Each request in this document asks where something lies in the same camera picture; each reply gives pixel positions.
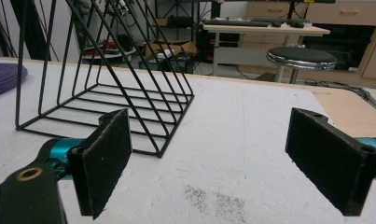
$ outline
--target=cabinet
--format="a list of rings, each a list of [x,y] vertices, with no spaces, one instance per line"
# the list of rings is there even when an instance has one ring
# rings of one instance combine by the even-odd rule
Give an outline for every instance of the cabinet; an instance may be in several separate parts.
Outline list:
[[[248,4],[247,19],[253,16],[277,17],[287,13],[286,6],[281,3],[254,2]],[[297,12],[301,17],[314,24],[335,24],[350,26],[370,26],[373,32],[369,38],[369,43],[364,50],[363,57],[356,69],[351,71],[334,70],[330,72],[299,70],[299,78],[311,78],[318,81],[334,81],[346,83],[349,85],[366,86],[376,88],[376,2],[361,1],[347,2],[337,1],[335,4],[302,4],[298,5]],[[271,39],[270,37],[249,37],[244,38],[242,45],[250,48],[252,45],[260,45],[262,48],[271,48],[279,46],[280,40]],[[275,68],[270,67],[253,67],[242,66],[241,71],[254,74],[263,74],[266,72],[275,73]],[[285,70],[284,77],[289,77],[290,72]]]
[[[356,71],[319,72],[302,71],[301,77],[337,81],[350,85],[376,87],[376,2],[336,2],[336,4],[310,4],[306,18],[313,23],[347,24],[374,27],[370,42]]]

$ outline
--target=keyboard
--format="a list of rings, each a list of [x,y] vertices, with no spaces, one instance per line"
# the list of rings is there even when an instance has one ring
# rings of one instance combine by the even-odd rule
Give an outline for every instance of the keyboard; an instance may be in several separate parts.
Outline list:
[[[225,26],[255,26],[255,27],[267,27],[269,22],[265,21],[227,21],[227,20],[209,20],[203,22],[206,25],[225,25]]]
[[[251,21],[261,21],[261,22],[279,22],[279,23],[284,23],[286,24],[292,24],[292,23],[304,23],[304,22],[309,22],[306,19],[287,19],[287,18],[252,18]]]

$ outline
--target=metal wire frame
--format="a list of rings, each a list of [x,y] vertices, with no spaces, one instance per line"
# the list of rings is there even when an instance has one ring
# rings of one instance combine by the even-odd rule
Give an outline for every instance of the metal wire frame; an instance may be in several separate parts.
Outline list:
[[[100,117],[101,115],[110,112],[110,109],[127,107],[130,111],[130,121],[131,123],[133,122],[135,124],[135,126],[131,125],[133,151],[147,155],[155,155],[158,158],[161,158],[194,98],[193,90],[190,87],[183,71],[181,74],[177,74],[169,60],[166,61],[172,71],[171,74],[166,74],[166,71],[164,71],[164,69],[161,67],[160,73],[154,74],[149,69],[145,56],[134,42],[132,43],[133,48],[136,50],[138,57],[146,69],[146,76],[143,77],[140,73],[142,71],[137,72],[133,68],[129,61],[129,55],[126,54],[121,46],[121,43],[118,41],[117,34],[115,34],[113,31],[116,23],[121,24],[124,32],[127,35],[132,36],[127,24],[125,24],[122,19],[122,14],[119,12],[121,7],[119,1],[107,1],[104,11],[102,11],[96,2],[91,0],[90,12],[87,16],[87,20],[85,21],[84,18],[80,16],[79,8],[77,7],[77,0],[65,0],[66,4],[71,10],[71,20],[65,42],[65,50],[61,66],[62,69],[60,75],[58,76],[59,83],[56,93],[56,100],[55,102],[52,102],[54,103],[53,106],[45,109],[44,102],[49,104],[49,101],[45,99],[47,99],[48,95],[55,94],[54,92],[49,93],[50,89],[46,88],[48,84],[47,78],[49,77],[49,61],[45,60],[43,62],[40,91],[38,93],[39,100],[37,102],[37,115],[34,118],[28,119],[21,123],[21,113],[23,112],[21,109],[21,97],[23,97],[23,93],[21,91],[21,71],[24,65],[24,60],[22,58],[24,32],[27,24],[27,1],[29,0],[23,1],[23,13],[21,18],[18,59],[19,77],[16,95],[16,129],[29,133],[43,134],[50,137],[69,137],[66,136],[66,134],[47,132],[46,128],[44,129],[45,131],[42,129],[38,130],[37,128],[33,128],[33,126],[35,126],[35,124],[40,120],[46,120],[51,121],[51,125],[54,125],[53,122],[58,122],[62,125],[68,124],[68,129],[70,128],[69,125],[75,125],[74,127],[83,126],[96,128],[97,124],[95,123],[97,122],[89,122],[86,120],[82,121],[80,119],[76,119],[76,117],[86,118],[92,115],[98,115],[98,117]],[[57,0],[53,0],[51,2],[49,27],[47,29],[47,45],[46,52],[44,52],[44,58],[46,59],[49,56],[49,47],[56,12],[56,2]],[[154,23],[155,26],[159,28],[147,2],[143,1],[141,3],[141,1],[135,1],[135,4],[138,6],[140,16],[145,19],[146,24]],[[133,10],[129,3],[127,3],[126,7],[130,11]],[[94,36],[90,30],[94,15],[101,21],[97,36]],[[132,15],[132,18],[134,19],[142,38],[144,38],[145,42],[148,43],[149,39],[135,15],[136,14]],[[90,62],[94,60],[96,53],[98,54],[101,62],[98,66],[93,65],[92,63],[89,65],[84,64],[85,61],[83,59],[83,55],[85,52],[84,49],[81,49],[78,62],[73,68],[75,70],[75,74],[73,76],[75,77],[73,86],[69,89],[71,92],[68,93],[69,96],[67,98],[64,98],[65,93],[67,92],[66,86],[68,86],[65,77],[71,76],[71,64],[67,64],[67,59],[69,56],[68,50],[70,48],[71,36],[74,32],[74,21],[77,21],[78,25],[81,26],[81,28],[84,30],[85,39],[90,41],[91,45],[95,49],[91,55]],[[151,34],[155,36],[155,43],[159,43],[159,48],[162,52],[164,52],[164,49],[169,49],[170,52],[173,52],[166,41],[166,48],[160,44],[160,41],[157,39],[157,36],[155,35],[156,32],[152,26],[149,25],[146,29],[150,30]],[[160,29],[159,31],[160,36],[165,40],[166,38],[163,32]],[[120,53],[120,57],[123,58],[123,61],[130,70],[129,78],[120,78],[120,73],[115,71],[107,59],[105,51],[103,51],[98,44],[103,33],[106,33],[106,43],[110,39],[115,42]],[[155,52],[150,45],[147,45],[147,49],[152,53],[152,55],[157,54],[157,52]],[[157,57],[155,57],[154,60],[156,63],[160,63]],[[102,82],[103,76],[111,76],[113,83]],[[79,85],[81,80],[84,80],[84,85]],[[81,113],[81,116],[72,116],[71,118],[66,117],[65,115],[57,116],[56,114],[60,113],[60,111],[73,111],[73,113]],[[150,144],[143,144],[143,146],[149,147],[141,148],[141,141],[149,142]]]

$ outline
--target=drawer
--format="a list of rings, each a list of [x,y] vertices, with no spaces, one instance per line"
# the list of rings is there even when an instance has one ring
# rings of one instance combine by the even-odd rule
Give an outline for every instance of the drawer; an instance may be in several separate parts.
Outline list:
[[[376,26],[376,3],[313,3],[309,5],[306,19],[312,23]]]
[[[308,4],[300,3],[296,6],[295,11],[304,18]],[[248,3],[246,17],[284,17],[289,11],[289,3],[287,2],[253,2]]]

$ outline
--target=wooden cabinet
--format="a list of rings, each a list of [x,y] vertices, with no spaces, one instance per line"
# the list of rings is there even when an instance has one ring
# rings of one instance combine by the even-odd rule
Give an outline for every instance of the wooden cabinet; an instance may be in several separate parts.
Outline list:
[[[374,26],[375,29],[357,71],[334,70],[316,73],[302,70],[299,74],[300,78],[376,87],[376,2],[310,4],[307,9],[306,19],[312,23],[364,25]]]
[[[336,2],[335,4],[310,4],[306,19],[324,24],[376,26],[376,3]]]
[[[304,17],[307,9],[307,4],[296,5],[294,17],[298,15]],[[248,3],[246,10],[246,17],[269,17],[282,18],[286,17],[289,10],[289,3],[287,2],[253,2]]]

